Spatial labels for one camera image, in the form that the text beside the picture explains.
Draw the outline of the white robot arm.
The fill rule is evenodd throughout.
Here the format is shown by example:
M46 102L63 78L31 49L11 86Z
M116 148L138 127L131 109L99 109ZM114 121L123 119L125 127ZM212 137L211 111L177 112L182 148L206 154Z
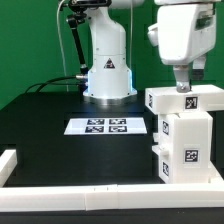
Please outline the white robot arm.
M221 0L154 0L157 22L148 27L148 38L159 50L161 61L171 65L179 93L191 90L189 65L203 62L215 46L215 4ZM93 65L84 71L83 96L103 104L119 103L137 94L126 64L125 29L113 21L110 8L131 8L144 0L69 0L73 31L88 21L93 46Z

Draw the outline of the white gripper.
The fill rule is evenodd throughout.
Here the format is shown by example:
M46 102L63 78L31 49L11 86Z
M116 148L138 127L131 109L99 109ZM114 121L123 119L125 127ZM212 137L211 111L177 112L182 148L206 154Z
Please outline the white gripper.
M192 78L202 80L206 56L216 42L216 14L212 3L161 6L157 13L158 49L165 65L176 65L173 72L176 90L191 91L189 64L193 60Z

